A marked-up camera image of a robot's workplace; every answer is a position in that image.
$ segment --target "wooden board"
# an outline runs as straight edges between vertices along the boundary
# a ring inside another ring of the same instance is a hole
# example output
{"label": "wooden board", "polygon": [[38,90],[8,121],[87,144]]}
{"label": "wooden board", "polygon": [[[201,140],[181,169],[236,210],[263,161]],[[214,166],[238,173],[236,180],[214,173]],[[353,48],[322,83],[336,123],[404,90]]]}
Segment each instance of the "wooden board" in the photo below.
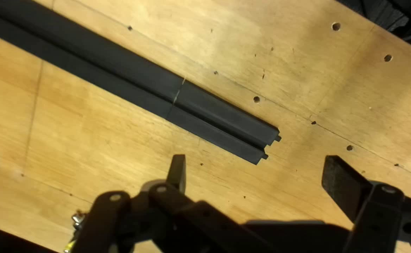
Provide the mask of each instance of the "wooden board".
{"label": "wooden board", "polygon": [[187,194],[239,223],[349,228],[319,186],[325,155],[411,196],[411,47],[338,3],[45,5],[274,124],[284,140],[249,165],[0,41],[0,200],[12,200],[0,203],[1,230],[60,251],[76,209],[108,190],[135,196],[166,176],[174,154],[187,155]]}

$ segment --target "black extrusion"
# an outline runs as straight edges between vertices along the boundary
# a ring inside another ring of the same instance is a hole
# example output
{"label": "black extrusion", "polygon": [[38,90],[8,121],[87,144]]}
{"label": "black extrusion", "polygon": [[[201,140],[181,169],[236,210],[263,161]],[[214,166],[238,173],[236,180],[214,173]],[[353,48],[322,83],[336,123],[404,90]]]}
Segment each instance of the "black extrusion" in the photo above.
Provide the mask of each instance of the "black extrusion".
{"label": "black extrusion", "polygon": [[29,0],[0,0],[0,38],[257,164],[279,130]]}

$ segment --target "wood grain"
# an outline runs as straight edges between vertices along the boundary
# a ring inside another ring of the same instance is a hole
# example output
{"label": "wood grain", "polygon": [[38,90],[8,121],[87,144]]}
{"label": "wood grain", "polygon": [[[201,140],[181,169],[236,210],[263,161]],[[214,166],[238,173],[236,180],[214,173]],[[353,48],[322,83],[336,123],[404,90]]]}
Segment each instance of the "wood grain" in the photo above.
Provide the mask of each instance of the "wood grain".
{"label": "wood grain", "polygon": [[187,155],[187,194],[238,223],[349,228],[319,186],[325,155],[411,196],[411,47],[338,3],[43,5],[279,127],[283,141],[249,165],[0,41],[1,230],[60,251],[76,209],[108,190],[135,196],[174,154]]}

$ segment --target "plywood surface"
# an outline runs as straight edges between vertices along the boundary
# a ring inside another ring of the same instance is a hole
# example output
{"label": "plywood surface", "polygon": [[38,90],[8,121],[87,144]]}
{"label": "plywood surface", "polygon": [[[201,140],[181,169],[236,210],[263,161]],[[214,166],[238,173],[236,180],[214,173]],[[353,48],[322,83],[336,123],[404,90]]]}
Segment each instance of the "plywood surface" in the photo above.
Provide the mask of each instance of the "plywood surface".
{"label": "plywood surface", "polygon": [[411,47],[338,3],[45,5],[271,123],[283,141],[249,165],[0,41],[1,230],[60,251],[76,209],[108,190],[135,196],[174,154],[187,155],[187,194],[239,223],[349,228],[319,187],[325,155],[411,196]]}

